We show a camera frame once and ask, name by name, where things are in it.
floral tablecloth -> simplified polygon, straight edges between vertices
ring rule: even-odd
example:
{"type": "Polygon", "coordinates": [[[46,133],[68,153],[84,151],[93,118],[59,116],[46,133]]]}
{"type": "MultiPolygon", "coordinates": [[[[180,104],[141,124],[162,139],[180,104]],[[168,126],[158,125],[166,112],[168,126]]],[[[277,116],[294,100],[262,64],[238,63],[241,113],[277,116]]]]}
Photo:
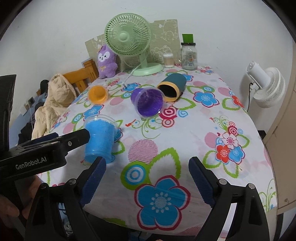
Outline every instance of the floral tablecloth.
{"type": "MultiPolygon", "coordinates": [[[[180,66],[144,76],[128,73],[96,80],[109,91],[106,103],[93,106],[86,89],[55,123],[51,132],[63,135],[83,127],[86,117],[100,113],[117,121],[112,161],[91,202],[89,213],[132,229],[160,234],[196,235],[211,211],[188,170],[197,156],[218,178],[231,184],[256,185],[268,212],[277,205],[271,164],[251,118],[227,84],[210,67],[185,71],[180,66]],[[177,72],[186,77],[180,99],[163,113],[141,119],[130,100],[139,87],[156,86],[177,72]]],[[[67,165],[41,174],[50,186],[77,178],[89,164],[84,146],[66,157],[67,165]]]]}

stuffed animal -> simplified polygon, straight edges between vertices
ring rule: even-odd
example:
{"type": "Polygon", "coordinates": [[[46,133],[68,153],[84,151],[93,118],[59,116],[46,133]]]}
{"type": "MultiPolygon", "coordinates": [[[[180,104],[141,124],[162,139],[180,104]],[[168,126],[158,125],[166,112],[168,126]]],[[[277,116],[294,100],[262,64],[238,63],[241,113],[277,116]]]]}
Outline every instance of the stuffed animal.
{"type": "Polygon", "coordinates": [[[115,71],[117,70],[117,64],[115,63],[116,54],[112,52],[107,45],[103,45],[98,52],[98,71],[99,78],[112,78],[115,76],[115,71]]]}

plastic cup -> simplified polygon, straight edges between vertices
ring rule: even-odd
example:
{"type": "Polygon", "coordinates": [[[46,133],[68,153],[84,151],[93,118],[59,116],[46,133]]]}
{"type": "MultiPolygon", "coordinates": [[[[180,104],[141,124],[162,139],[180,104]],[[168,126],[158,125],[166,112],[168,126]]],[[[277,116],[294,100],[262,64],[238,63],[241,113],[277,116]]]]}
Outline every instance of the plastic cup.
{"type": "Polygon", "coordinates": [[[108,90],[101,85],[95,85],[89,89],[88,99],[94,105],[103,104],[108,99],[108,90]]]}
{"type": "Polygon", "coordinates": [[[90,134],[89,142],[85,145],[84,160],[93,163],[98,156],[101,156],[106,163],[110,163],[117,131],[115,120],[107,115],[91,115],[85,119],[84,128],[90,134]]]}
{"type": "Polygon", "coordinates": [[[137,88],[131,94],[136,112],[143,118],[150,118],[163,110],[164,94],[157,88],[137,88]]]}

chair backrest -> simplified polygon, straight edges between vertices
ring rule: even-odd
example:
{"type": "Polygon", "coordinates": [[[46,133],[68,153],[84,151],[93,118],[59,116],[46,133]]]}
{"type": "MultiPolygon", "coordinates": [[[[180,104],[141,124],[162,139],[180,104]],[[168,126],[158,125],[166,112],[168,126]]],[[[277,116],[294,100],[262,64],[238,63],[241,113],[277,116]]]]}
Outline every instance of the chair backrest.
{"type": "Polygon", "coordinates": [[[70,84],[76,84],[80,93],[82,93],[87,88],[85,79],[88,78],[92,83],[99,77],[98,69],[92,59],[83,62],[83,65],[84,68],[82,69],[63,74],[70,84]]]}

orange cup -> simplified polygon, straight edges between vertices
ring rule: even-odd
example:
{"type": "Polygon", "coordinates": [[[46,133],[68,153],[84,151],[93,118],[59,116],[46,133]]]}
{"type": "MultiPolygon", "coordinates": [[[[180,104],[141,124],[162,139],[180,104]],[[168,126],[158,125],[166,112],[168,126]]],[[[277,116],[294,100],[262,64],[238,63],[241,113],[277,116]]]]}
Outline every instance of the orange cup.
{"type": "Polygon", "coordinates": [[[93,104],[103,104],[108,99],[108,90],[101,85],[95,85],[89,89],[88,99],[93,104]]]}

